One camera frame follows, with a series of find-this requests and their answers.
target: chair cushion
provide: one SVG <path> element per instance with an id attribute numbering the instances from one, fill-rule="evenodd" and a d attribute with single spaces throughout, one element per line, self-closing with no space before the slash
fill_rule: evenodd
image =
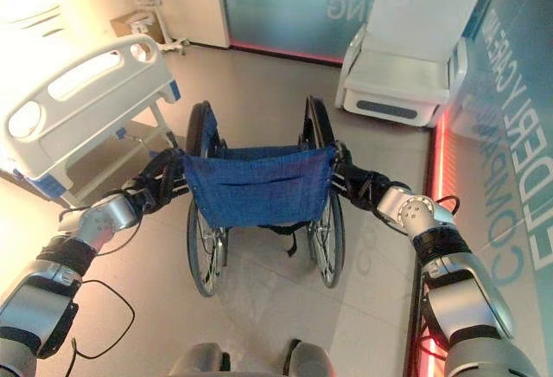
<path id="1" fill-rule="evenodd" d="M 478 0 L 374 0 L 363 49 L 445 62 Z"/>
<path id="2" fill-rule="evenodd" d="M 346 89 L 443 104 L 448 100 L 448 65 L 363 50 L 344 83 Z"/>

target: blue wheelchair seat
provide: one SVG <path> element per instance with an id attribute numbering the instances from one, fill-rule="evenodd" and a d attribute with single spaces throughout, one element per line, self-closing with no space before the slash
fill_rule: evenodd
<path id="1" fill-rule="evenodd" d="M 217 121 L 209 109 L 198 156 L 181 158 L 188 186 L 211 228 L 321 218 L 336 156 L 333 146 L 227 149 L 219 144 Z"/>

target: black cable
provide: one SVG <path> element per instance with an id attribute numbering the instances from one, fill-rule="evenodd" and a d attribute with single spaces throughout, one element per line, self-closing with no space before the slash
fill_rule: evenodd
<path id="1" fill-rule="evenodd" d="M 90 208 L 90 206 L 67 208 L 58 214 L 58 222 L 61 222 L 63 220 L 63 216 L 66 214 L 74 213 L 75 211 L 87 210 L 88 208 Z"/>
<path id="2" fill-rule="evenodd" d="M 135 322 L 135 318 L 137 317 L 137 313 L 135 312 L 132 305 L 129 304 L 129 302 L 119 292 L 114 290 L 106 282 L 102 282 L 101 280 L 97 280 L 97 279 L 86 280 L 86 281 L 83 282 L 83 284 L 90 284 L 90 283 L 101 284 L 105 288 L 109 289 L 112 293 L 114 293 L 117 297 L 119 297 L 119 299 L 121 299 L 124 302 L 124 304 L 126 304 L 129 307 L 130 313 L 132 314 L 132 318 L 130 319 L 129 325 L 127 325 L 127 328 L 125 328 L 125 330 L 119 336 L 119 338 L 112 345 L 110 345 L 108 348 L 106 348 L 104 351 L 102 351 L 99 354 L 88 355 L 88 354 L 84 354 L 84 353 L 80 352 L 79 349 L 77 348 L 77 340 L 75 340 L 75 338 L 72 338 L 71 339 L 71 346 L 73 347 L 73 356 L 72 356 L 71 362 L 69 363 L 69 367 L 67 369 L 65 377 L 69 377 L 69 375 L 71 374 L 77 355 L 81 358 L 86 359 L 86 360 L 96 360 L 97 358 L 99 358 L 102 355 L 107 354 L 109 351 L 111 351 L 111 349 L 114 348 L 116 345 L 118 345 L 119 342 L 123 339 L 123 337 L 125 335 L 127 335 L 127 332 L 129 332 L 130 327 Z"/>
<path id="3" fill-rule="evenodd" d="M 446 195 L 445 197 L 442 197 L 439 200 L 436 200 L 435 202 L 440 203 L 447 200 L 455 200 L 455 206 L 453 207 L 453 210 L 451 210 L 451 214 L 455 215 L 459 210 L 459 207 L 461 206 L 461 199 L 457 195 Z"/>
<path id="4" fill-rule="evenodd" d="M 426 328 L 428 328 L 428 324 L 426 323 L 426 321 L 424 321 L 424 324 L 423 324 L 423 326 L 421 327 L 421 330 L 420 330 L 420 333 L 419 333 L 419 335 L 420 335 L 420 336 L 419 336 L 419 339 L 418 339 L 418 343 L 419 343 L 419 344 L 421 343 L 421 341 L 422 341 L 423 339 L 426 338 L 426 336 L 423 336 L 424 331 L 426 330 Z M 419 374 L 420 374 L 420 373 L 419 373 L 419 369 L 418 369 L 419 367 L 420 367 L 419 355 L 416 355 L 416 356 L 415 356 L 415 377 L 419 377 Z"/>
<path id="5" fill-rule="evenodd" d="M 99 254 L 96 255 L 96 257 L 99 258 L 101 256 L 107 256 L 108 254 L 118 252 L 119 250 L 121 250 L 122 248 L 127 246 L 130 243 L 130 241 L 133 240 L 135 238 L 135 236 L 137 235 L 138 230 L 140 229 L 140 226 L 142 225 L 142 220 L 143 220 L 143 217 L 141 217 L 140 220 L 138 221 L 137 228 L 135 228 L 135 231 L 132 232 L 130 237 L 121 246 L 116 247 L 115 249 L 110 250 L 108 252 L 99 253 Z"/>
<path id="6" fill-rule="evenodd" d="M 69 363 L 69 367 L 67 368 L 65 377 L 69 377 L 69 375 L 73 371 L 75 360 L 77 359 L 77 342 L 75 341 L 74 338 L 71 339 L 71 347 L 73 348 L 73 355 L 71 357 L 71 362 Z"/>
<path id="7" fill-rule="evenodd" d="M 383 220 L 383 222 L 387 227 L 391 228 L 393 231 L 398 232 L 398 233 L 402 234 L 403 236 L 407 235 L 406 232 L 402 232 L 398 228 L 395 228 L 392 224 L 390 224 L 390 222 L 388 220 Z"/>
<path id="8" fill-rule="evenodd" d="M 432 355 L 433 357 L 437 358 L 438 360 L 441 360 L 441 361 L 445 361 L 446 360 L 446 357 L 444 357 L 443 355 L 439 355 L 437 353 L 434 353 L 432 351 L 430 351 L 428 348 L 424 347 L 421 345 L 421 350 L 428 354 L 428 355 Z"/>

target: wheelchair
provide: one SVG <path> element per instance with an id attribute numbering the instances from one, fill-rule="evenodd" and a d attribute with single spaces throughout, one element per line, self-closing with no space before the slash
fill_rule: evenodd
<path id="1" fill-rule="evenodd" d="M 337 285 L 344 265 L 340 198 L 331 189 L 339 145 L 320 99 L 308 97 L 296 145 L 228 148 L 207 101 L 193 107 L 181 158 L 193 199 L 188 210 L 188 264 L 203 297 L 215 294 L 233 227 L 293 235 L 307 229 L 310 258 L 323 284 Z"/>

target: cardboard box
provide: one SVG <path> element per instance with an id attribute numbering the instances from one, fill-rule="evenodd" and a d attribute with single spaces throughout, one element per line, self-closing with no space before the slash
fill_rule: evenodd
<path id="1" fill-rule="evenodd" d="M 164 43 L 162 29 L 156 14 L 151 11 L 134 11 L 111 20 L 111 27 L 117 37 L 130 34 L 146 34 L 156 42 Z"/>

